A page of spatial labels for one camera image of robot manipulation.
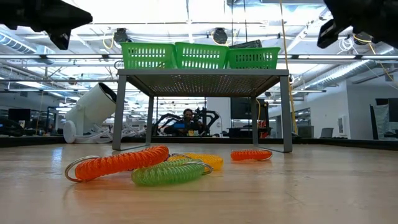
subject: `perforated tabletop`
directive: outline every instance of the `perforated tabletop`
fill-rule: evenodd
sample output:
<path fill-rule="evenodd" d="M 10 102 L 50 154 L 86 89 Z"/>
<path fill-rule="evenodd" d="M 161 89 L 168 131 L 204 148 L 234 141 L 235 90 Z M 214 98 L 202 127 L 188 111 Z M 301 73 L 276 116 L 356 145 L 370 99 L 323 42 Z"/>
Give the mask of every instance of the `perforated tabletop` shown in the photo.
<path fill-rule="evenodd" d="M 121 69 L 118 75 L 148 96 L 255 97 L 289 76 L 288 70 Z"/>

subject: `table leg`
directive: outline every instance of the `table leg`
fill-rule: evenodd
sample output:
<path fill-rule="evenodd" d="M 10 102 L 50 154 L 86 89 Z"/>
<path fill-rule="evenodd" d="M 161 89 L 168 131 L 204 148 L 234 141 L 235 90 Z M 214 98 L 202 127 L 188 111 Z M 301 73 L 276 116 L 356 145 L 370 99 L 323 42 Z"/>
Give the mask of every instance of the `table leg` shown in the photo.
<path fill-rule="evenodd" d="M 152 138 L 152 115 L 154 114 L 154 97 L 149 97 L 148 103 L 148 118 L 147 118 L 147 133 L 145 139 L 145 145 L 150 145 L 150 140 Z"/>
<path fill-rule="evenodd" d="M 282 133 L 284 139 L 284 150 L 292 152 L 292 120 L 290 115 L 289 78 L 280 78 L 280 99 L 282 105 Z"/>
<path fill-rule="evenodd" d="M 259 133 L 257 129 L 257 101 L 256 97 L 251 98 L 251 129 L 252 129 L 252 137 L 253 144 L 257 146 L 259 144 Z"/>
<path fill-rule="evenodd" d="M 124 96 L 126 94 L 126 76 L 120 75 L 118 79 L 118 97 L 116 99 L 116 111 L 114 114 L 114 128 L 112 149 L 121 150 Z"/>

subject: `green coiled keychain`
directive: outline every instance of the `green coiled keychain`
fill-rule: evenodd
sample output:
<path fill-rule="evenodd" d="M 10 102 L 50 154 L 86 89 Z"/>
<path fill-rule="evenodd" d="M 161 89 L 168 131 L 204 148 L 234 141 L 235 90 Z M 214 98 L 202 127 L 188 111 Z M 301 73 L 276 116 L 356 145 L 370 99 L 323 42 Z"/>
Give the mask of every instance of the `green coiled keychain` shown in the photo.
<path fill-rule="evenodd" d="M 160 164 L 136 169 L 131 173 L 131 180 L 141 186 L 184 183 L 210 174 L 212 166 L 200 160 L 181 159 L 165 161 Z"/>

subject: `yellow cable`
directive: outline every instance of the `yellow cable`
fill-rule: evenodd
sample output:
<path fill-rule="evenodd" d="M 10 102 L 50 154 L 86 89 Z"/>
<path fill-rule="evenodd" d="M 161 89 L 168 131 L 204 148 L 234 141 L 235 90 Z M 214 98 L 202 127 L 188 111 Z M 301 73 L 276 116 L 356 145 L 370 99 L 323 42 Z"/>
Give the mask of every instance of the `yellow cable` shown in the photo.
<path fill-rule="evenodd" d="M 260 120 L 260 113 L 261 113 L 261 104 L 260 104 L 260 101 L 259 100 L 257 100 L 257 98 L 256 98 L 256 101 L 257 101 L 257 103 L 259 104 L 259 114 L 258 114 L 258 117 L 257 117 L 257 128 L 259 128 L 259 120 Z"/>
<path fill-rule="evenodd" d="M 371 43 L 369 43 L 369 47 L 371 48 L 373 54 L 376 54 L 376 51 L 374 50 L 374 47 L 372 46 Z M 384 67 L 384 65 L 382 63 L 380 63 L 381 67 L 383 68 L 384 72 L 388 75 L 388 77 L 391 79 L 391 81 L 394 82 L 394 84 L 396 84 L 398 86 L 398 84 L 394 81 L 394 77 L 392 77 L 390 75 L 390 73 L 387 71 L 387 69 Z"/>
<path fill-rule="evenodd" d="M 111 46 L 108 47 L 105 43 L 105 38 L 102 40 L 102 43 L 104 44 L 104 47 L 107 49 L 111 49 L 113 47 L 113 40 L 114 40 L 114 32 L 112 33 L 112 42 L 111 42 Z"/>
<path fill-rule="evenodd" d="M 280 6 L 280 15 L 282 17 L 282 32 L 284 35 L 284 48 L 285 48 L 285 63 L 286 63 L 286 69 L 289 69 L 288 63 L 287 63 L 287 47 L 286 47 L 286 34 L 285 34 L 285 22 L 284 22 L 284 10 L 282 6 L 282 0 L 279 0 L 279 6 Z M 294 113 L 294 102 L 293 102 L 293 95 L 292 95 L 292 85 L 289 82 L 289 98 L 290 98 L 290 105 L 292 107 L 292 122 L 293 122 L 293 129 L 294 133 L 297 134 L 297 123 L 296 123 L 296 115 Z"/>
<path fill-rule="evenodd" d="M 364 42 L 364 43 L 371 43 L 371 42 L 372 42 L 371 40 L 363 40 L 363 39 L 357 38 L 357 37 L 355 36 L 355 34 L 354 34 L 354 39 L 357 39 L 357 40 L 362 41 L 362 42 Z"/>

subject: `yellow coiled keychain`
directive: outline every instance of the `yellow coiled keychain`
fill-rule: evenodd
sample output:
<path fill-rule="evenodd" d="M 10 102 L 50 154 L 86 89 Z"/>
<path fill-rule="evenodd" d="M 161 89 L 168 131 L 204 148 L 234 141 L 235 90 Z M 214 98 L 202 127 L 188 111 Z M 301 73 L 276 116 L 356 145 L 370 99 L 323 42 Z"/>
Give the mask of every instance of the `yellow coiled keychain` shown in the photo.
<path fill-rule="evenodd" d="M 173 153 L 167 160 L 168 161 L 176 161 L 180 159 L 199 159 L 203 161 L 205 164 L 208 164 L 213 167 L 214 171 L 221 170 L 223 166 L 223 158 L 221 156 L 209 155 L 209 154 L 195 154 L 195 153 Z"/>

